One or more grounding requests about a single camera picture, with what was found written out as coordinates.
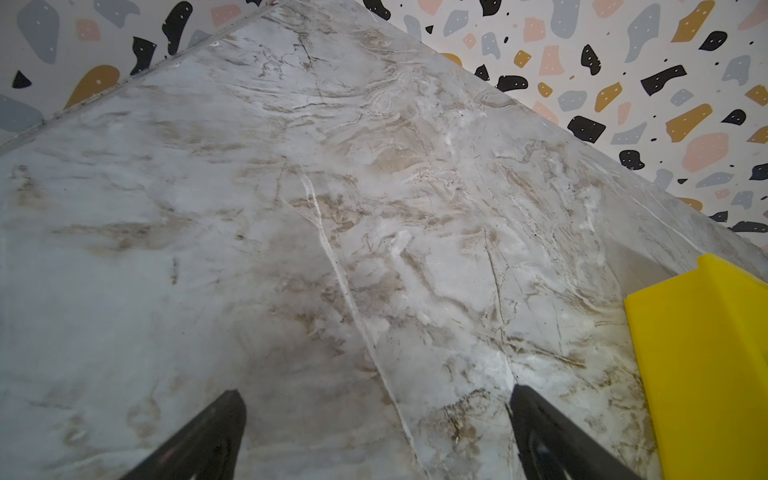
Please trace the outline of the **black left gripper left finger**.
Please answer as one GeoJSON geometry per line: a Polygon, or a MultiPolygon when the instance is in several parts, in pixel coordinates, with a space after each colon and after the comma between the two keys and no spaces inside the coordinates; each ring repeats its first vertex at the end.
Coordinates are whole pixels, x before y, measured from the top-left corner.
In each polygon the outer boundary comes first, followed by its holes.
{"type": "Polygon", "coordinates": [[[241,394],[227,390],[122,479],[232,479],[246,419],[241,394]]]}

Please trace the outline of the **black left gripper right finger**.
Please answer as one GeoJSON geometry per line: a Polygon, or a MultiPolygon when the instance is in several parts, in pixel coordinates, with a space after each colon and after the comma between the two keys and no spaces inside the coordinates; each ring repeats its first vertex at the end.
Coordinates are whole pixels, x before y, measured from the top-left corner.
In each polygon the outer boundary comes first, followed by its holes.
{"type": "Polygon", "coordinates": [[[508,403],[514,438],[528,479],[636,479],[533,388],[516,385],[508,403]]]}

